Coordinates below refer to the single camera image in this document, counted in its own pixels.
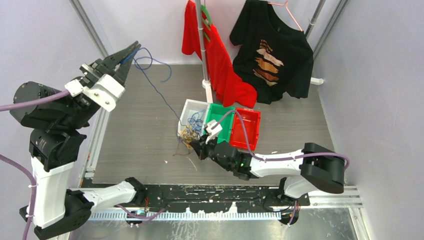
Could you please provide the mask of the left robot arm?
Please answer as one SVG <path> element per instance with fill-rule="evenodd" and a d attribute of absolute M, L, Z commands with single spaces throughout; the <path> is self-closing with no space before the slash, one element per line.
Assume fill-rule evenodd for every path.
<path fill-rule="evenodd" d="M 104 59 L 83 64 L 82 75 L 68 82 L 62 91 L 34 81 L 16 90 L 8 111 L 23 127 L 32 130 L 29 153 L 35 180 L 30 203 L 19 213 L 34 223 L 34 233 L 40 240 L 72 232 L 98 211 L 126 203 L 138 207 L 145 202 L 146 188 L 134 177 L 93 192 L 68 187 L 86 139 L 80 129 L 89 126 L 98 110 L 111 112 L 116 107 L 140 48 L 135 41 Z"/>

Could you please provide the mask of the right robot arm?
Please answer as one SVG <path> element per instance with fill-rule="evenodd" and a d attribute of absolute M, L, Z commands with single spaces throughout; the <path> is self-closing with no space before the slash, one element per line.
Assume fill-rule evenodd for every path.
<path fill-rule="evenodd" d="M 228 142 L 206 141 L 204 137 L 190 143 L 200 160 L 211 159 L 241 180 L 281 176 L 277 198 L 291 205 L 301 196 L 316 190 L 342 194 L 344 173 L 349 161 L 316 143 L 307 142 L 302 149 L 289 153 L 250 154 Z"/>

